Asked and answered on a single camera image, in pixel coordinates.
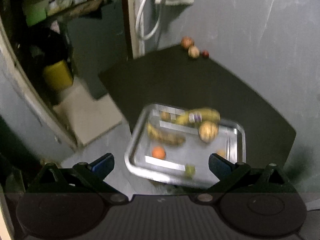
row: tray rim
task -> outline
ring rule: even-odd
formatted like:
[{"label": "tray rim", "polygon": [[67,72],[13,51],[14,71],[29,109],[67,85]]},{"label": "tray rim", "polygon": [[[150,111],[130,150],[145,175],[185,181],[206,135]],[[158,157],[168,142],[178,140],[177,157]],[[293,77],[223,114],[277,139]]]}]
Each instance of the tray rim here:
[{"label": "tray rim", "polygon": [[[186,179],[174,177],[172,175],[165,174],[165,173],[162,173],[159,171],[152,171],[152,170],[149,170],[146,168],[135,166],[130,162],[131,152],[133,151],[133,148],[136,145],[136,141],[137,141],[138,137],[140,136],[140,133],[142,133],[142,130],[143,130],[142,127],[145,124],[145,120],[148,117],[148,113],[150,113],[150,111],[152,111],[153,109],[156,109],[157,106],[172,107],[174,109],[179,109],[179,110],[185,111],[184,109],[181,109],[181,108],[176,108],[174,106],[168,106],[168,105],[162,105],[162,104],[158,104],[158,103],[153,103],[153,104],[145,106],[140,113],[140,116],[138,118],[138,121],[137,121],[137,123],[134,127],[134,130],[133,130],[133,133],[132,133],[132,138],[131,138],[131,140],[127,146],[126,152],[124,154],[124,162],[127,166],[127,169],[134,175],[137,175],[137,176],[145,178],[145,179],[151,179],[154,181],[158,181],[158,182],[180,185],[180,186],[188,186],[188,187],[207,187],[208,186],[207,183],[201,183],[199,181],[186,180]],[[234,121],[227,120],[227,119],[221,119],[221,120],[222,120],[222,123],[230,124],[230,126],[232,126],[232,127],[235,126],[235,128],[241,132],[241,136],[242,136],[242,162],[245,163],[245,161],[246,161],[246,150],[245,150],[246,147],[245,147],[244,128]]]}]

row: small red fruit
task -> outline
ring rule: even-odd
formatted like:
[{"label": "small red fruit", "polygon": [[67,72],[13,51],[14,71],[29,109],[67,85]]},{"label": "small red fruit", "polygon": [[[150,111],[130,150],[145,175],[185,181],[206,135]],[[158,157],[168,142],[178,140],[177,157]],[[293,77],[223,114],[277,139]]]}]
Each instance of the small red fruit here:
[{"label": "small red fruit", "polygon": [[209,51],[207,51],[207,50],[202,51],[202,57],[208,58],[209,57]]}]

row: metal tray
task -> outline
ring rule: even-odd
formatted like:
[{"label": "metal tray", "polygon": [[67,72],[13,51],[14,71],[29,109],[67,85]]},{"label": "metal tray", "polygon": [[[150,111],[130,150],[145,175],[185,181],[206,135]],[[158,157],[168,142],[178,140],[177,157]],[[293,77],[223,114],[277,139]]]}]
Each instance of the metal tray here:
[{"label": "metal tray", "polygon": [[[197,129],[162,121],[161,111],[171,113],[172,118],[185,112],[182,109],[159,104],[149,105],[143,109],[124,155],[126,166],[131,173],[168,184],[209,188],[219,181],[209,170],[208,160],[212,153],[225,150],[226,159],[230,162],[245,162],[245,134],[239,124],[221,119],[218,136],[207,144],[200,140]],[[176,147],[150,140],[147,122],[161,130],[183,134],[186,141]],[[164,147],[166,160],[151,156],[152,148],[158,145]],[[196,168],[192,179],[184,174],[186,164],[194,165]]]}]

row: yellow container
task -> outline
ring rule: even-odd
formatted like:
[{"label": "yellow container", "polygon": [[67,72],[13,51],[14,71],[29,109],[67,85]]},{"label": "yellow container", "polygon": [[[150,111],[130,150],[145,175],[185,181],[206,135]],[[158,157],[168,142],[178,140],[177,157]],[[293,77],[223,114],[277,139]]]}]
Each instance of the yellow container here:
[{"label": "yellow container", "polygon": [[65,60],[45,67],[43,78],[47,85],[55,91],[61,91],[73,84],[73,78]]}]

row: beige floor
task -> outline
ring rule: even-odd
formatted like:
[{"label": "beige floor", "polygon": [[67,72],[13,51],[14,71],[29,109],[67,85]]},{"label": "beige floor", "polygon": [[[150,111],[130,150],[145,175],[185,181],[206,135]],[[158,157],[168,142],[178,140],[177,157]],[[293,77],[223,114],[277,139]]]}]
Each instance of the beige floor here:
[{"label": "beige floor", "polygon": [[123,118],[109,95],[100,100],[93,99],[77,77],[73,86],[61,92],[59,97],[61,103],[53,109],[84,145],[119,124]]}]

